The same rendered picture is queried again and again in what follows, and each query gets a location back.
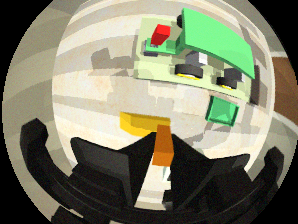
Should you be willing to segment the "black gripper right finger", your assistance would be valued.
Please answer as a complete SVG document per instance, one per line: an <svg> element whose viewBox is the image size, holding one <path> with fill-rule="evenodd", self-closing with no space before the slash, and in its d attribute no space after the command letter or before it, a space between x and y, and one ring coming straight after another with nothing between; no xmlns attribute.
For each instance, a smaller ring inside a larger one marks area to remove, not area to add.
<svg viewBox="0 0 298 224"><path fill-rule="evenodd" d="M185 205L197 196L213 176L245 168L250 161L250 153L209 159L197 152L197 149L194 151L194 148L181 140L176 133L172 133L172 139L174 156L169 169L173 210L185 209Z"/></svg>

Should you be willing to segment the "red-headed metal pin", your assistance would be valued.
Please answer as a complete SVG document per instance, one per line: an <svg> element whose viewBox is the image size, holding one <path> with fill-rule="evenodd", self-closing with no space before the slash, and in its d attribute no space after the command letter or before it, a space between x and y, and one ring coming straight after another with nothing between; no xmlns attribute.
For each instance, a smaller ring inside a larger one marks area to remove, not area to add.
<svg viewBox="0 0 298 224"><path fill-rule="evenodd" d="M170 27L158 24L156 30L154 30L152 34L152 45L150 45L150 48L156 48L156 45L164 43L164 41L168 39L169 35Z"/></svg>

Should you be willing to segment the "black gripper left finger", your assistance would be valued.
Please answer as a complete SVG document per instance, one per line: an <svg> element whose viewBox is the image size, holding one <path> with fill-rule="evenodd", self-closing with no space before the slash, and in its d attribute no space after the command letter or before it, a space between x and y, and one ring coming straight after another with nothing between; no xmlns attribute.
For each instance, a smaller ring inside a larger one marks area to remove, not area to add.
<svg viewBox="0 0 298 224"><path fill-rule="evenodd" d="M92 141L72 137L71 147L77 163L116 177L124 184L124 192L128 206L134 206L140 196L146 172L152 163L156 132L149 133L144 139L134 141L124 148L112 149L97 145Z"/></svg>

